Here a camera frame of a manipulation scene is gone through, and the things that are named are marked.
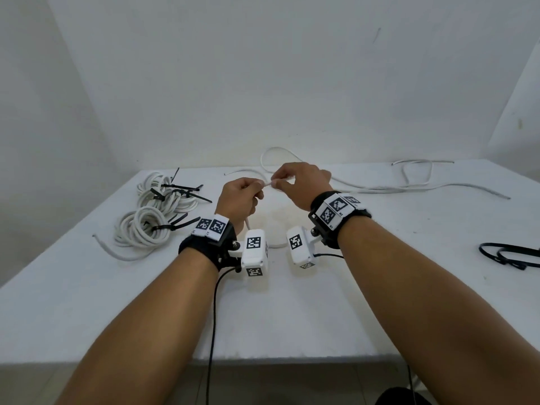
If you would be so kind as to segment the person's left hand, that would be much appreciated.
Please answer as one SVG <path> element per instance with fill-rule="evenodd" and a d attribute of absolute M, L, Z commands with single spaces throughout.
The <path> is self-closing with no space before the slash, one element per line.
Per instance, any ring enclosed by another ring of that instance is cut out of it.
<path fill-rule="evenodd" d="M 257 204 L 238 204 L 236 199 L 237 180 L 226 183 L 217 202 L 215 214 L 226 217 L 234 226 L 236 235 L 244 229 L 246 219 L 255 213 Z"/>

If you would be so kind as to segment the person's right hand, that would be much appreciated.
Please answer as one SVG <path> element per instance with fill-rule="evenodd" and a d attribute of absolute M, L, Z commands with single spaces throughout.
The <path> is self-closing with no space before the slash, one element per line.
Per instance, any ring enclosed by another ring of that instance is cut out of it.
<path fill-rule="evenodd" d="M 309 212 L 313 200 L 333 188 L 330 185 L 332 174 L 318 166 L 306 163 L 284 163 L 273 176 L 272 180 L 287 180 L 295 185 L 295 195 L 287 196 L 301 210 Z"/>

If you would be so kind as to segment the person's left forearm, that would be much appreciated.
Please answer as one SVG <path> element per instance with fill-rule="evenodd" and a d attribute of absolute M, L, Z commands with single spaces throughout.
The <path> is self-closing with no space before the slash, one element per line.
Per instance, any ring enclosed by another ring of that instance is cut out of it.
<path fill-rule="evenodd" d="M 192 360 L 218 274 L 183 250 L 98 336 L 55 405 L 164 405 Z"/>

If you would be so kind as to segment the person's right forearm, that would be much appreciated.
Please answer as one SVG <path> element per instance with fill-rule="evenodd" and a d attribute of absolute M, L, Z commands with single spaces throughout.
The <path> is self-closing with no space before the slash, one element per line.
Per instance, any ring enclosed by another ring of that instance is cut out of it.
<path fill-rule="evenodd" d="M 469 286 L 368 217 L 338 243 L 364 298 L 445 405 L 540 405 L 540 352 Z"/>

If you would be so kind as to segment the looped black zip tie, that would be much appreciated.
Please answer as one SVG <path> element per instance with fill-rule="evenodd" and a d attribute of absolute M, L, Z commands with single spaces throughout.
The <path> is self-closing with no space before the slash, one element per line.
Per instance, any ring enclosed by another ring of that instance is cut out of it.
<path fill-rule="evenodd" d="M 503 265 L 513 266 L 514 268 L 520 271 L 525 271 L 529 267 L 540 269 L 540 263 L 532 263 L 528 261 L 508 258 L 504 255 L 504 253 L 512 253 L 512 254 L 524 255 L 526 257 L 540 258 L 540 249 L 535 250 L 535 249 L 530 249 L 530 248 L 525 248 L 525 247 L 502 247 L 496 252 L 497 258 L 500 260 L 501 264 Z"/>
<path fill-rule="evenodd" d="M 494 255 L 487 252 L 485 248 L 498 248 L 498 250 L 496 251 L 496 254 Z M 515 260 L 515 259 L 507 258 L 503 255 L 503 253 L 513 253 L 513 254 L 520 254 L 520 255 L 525 255 L 525 256 L 534 257 L 534 258 L 540 258 L 540 249 L 532 249 L 532 248 L 516 246 L 516 245 L 498 244 L 498 243 L 488 242 L 488 243 L 480 244 L 478 246 L 478 250 L 485 257 L 501 265 L 512 266 L 520 271 L 524 271 L 528 267 L 540 268 L 540 264 L 522 261 L 522 260 Z"/>

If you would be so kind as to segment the black round object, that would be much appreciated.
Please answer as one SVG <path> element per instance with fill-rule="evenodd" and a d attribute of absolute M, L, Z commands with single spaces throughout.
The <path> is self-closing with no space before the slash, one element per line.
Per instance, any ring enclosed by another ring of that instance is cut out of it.
<path fill-rule="evenodd" d="M 433 405 L 416 391 L 405 387 L 386 389 L 375 401 L 374 405 Z"/>

